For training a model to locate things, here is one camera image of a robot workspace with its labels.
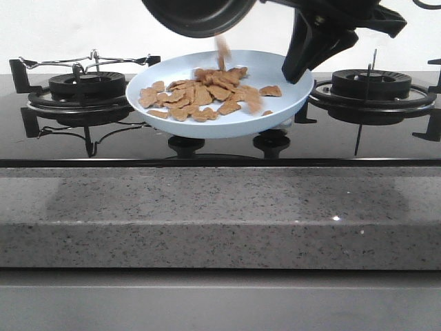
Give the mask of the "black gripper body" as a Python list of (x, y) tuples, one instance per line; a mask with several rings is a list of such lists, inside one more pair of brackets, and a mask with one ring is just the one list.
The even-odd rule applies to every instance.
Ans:
[(280, 4), (295, 8), (314, 26), (330, 26), (343, 30), (368, 28), (383, 32), (391, 38), (406, 26), (406, 20), (379, 1), (280, 1)]

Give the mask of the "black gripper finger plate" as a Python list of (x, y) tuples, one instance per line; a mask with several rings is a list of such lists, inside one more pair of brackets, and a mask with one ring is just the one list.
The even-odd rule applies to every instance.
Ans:
[(282, 73), (286, 80), (297, 83), (306, 70), (313, 70), (357, 41), (353, 28), (341, 26), (321, 14), (297, 10)]

